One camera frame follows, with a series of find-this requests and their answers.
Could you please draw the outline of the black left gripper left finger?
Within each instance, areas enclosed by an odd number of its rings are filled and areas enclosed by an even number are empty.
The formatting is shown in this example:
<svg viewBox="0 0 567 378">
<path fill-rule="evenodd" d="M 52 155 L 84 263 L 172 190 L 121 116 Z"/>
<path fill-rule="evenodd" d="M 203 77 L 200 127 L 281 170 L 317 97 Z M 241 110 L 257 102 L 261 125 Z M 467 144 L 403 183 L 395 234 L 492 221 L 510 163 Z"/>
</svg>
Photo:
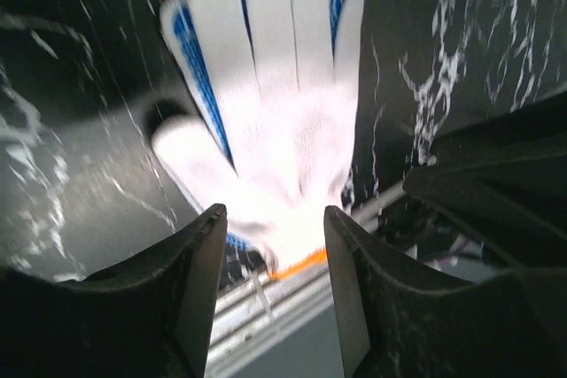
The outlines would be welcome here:
<svg viewBox="0 0 567 378">
<path fill-rule="evenodd" d="M 215 204 L 81 282 L 3 268 L 2 376 L 203 376 L 226 235 Z"/>
</svg>

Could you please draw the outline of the blue dotted white glove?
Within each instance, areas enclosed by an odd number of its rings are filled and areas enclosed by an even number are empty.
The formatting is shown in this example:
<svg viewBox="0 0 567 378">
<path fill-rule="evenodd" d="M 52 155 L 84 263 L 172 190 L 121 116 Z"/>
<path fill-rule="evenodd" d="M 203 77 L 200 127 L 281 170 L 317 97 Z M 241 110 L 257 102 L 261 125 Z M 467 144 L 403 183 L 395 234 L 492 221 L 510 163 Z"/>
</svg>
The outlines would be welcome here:
<svg viewBox="0 0 567 378">
<path fill-rule="evenodd" d="M 327 258 L 353 159 L 364 0 L 167 0 L 162 33 L 199 109 L 151 139 L 197 210 L 283 280 Z"/>
</svg>

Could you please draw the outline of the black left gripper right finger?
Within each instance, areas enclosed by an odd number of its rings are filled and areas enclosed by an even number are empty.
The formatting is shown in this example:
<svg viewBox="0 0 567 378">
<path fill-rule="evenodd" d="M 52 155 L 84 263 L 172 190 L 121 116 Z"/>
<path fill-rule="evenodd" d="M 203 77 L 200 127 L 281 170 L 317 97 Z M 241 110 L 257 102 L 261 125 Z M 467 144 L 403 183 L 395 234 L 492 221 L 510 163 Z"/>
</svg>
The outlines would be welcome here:
<svg viewBox="0 0 567 378">
<path fill-rule="evenodd" d="M 564 269 L 467 282 L 395 250 L 335 206 L 324 234 L 345 376 L 565 376 Z"/>
</svg>

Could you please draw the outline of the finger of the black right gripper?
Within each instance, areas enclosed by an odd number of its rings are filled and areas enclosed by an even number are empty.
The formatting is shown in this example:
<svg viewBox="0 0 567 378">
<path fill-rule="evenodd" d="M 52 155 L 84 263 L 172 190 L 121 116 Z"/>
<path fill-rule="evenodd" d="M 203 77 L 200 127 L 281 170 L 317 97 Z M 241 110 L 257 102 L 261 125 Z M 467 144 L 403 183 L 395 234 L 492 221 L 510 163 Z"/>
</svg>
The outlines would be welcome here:
<svg viewBox="0 0 567 378">
<path fill-rule="evenodd" d="M 566 95 L 441 136 L 403 189 L 508 263 L 566 260 Z"/>
</svg>

